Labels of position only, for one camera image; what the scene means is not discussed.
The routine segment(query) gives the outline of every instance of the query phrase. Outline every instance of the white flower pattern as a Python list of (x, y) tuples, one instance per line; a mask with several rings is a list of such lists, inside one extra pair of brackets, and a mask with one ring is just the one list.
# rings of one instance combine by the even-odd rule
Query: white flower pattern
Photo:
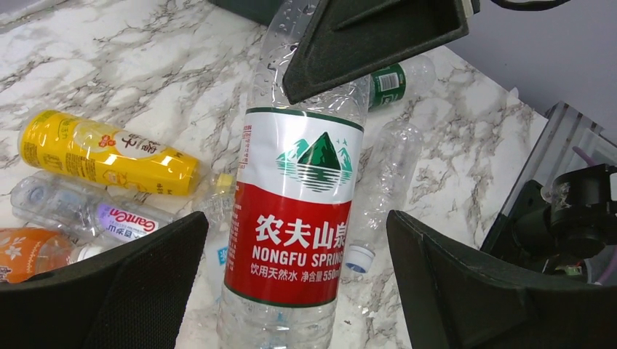
[(14, 260), (16, 256), (21, 256), (21, 247), (9, 246), (9, 249), (4, 251), (5, 254), (11, 256), (11, 260)]

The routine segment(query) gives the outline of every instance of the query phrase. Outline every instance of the mountain logo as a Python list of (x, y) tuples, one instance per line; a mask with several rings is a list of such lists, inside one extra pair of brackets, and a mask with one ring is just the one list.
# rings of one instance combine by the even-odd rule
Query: mountain logo
[(343, 146), (336, 150), (329, 134), (324, 132), (312, 145), (304, 139), (298, 140), (293, 149), (276, 158), (276, 164), (282, 175), (321, 193), (351, 179), (354, 169), (346, 145), (347, 140), (343, 140)]

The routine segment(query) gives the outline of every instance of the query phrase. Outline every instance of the orange bottle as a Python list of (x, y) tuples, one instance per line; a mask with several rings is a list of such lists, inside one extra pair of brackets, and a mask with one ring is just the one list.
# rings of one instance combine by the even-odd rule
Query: orange bottle
[(61, 233), (38, 228), (0, 228), (0, 282), (11, 284), (58, 269), (103, 251), (75, 246)]

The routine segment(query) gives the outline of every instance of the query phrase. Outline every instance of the marble table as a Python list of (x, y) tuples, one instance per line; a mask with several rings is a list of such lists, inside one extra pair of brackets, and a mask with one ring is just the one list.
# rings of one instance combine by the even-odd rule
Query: marble table
[[(17, 135), (43, 108), (124, 127), (233, 173), (251, 70), (265, 29), (199, 0), (69, 0), (0, 28), (0, 217), (9, 192), (36, 170)], [(444, 47), (426, 54), (438, 82), (421, 97), (372, 113), (363, 160), (395, 118), (425, 136), (402, 207), (439, 232), (479, 247), (546, 123)], [(170, 212), (190, 198), (143, 196)], [(216, 305), (200, 268), (177, 348), (216, 348)], [(332, 348), (411, 348), (387, 249), (371, 273), (341, 284)]]

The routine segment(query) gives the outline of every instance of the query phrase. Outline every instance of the green label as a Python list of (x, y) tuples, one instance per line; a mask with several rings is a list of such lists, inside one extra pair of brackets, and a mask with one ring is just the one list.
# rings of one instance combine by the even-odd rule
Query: green label
[(387, 68), (370, 74), (375, 86), (375, 96), (371, 108), (386, 105), (403, 98), (405, 94), (405, 73), (400, 64), (390, 65)]

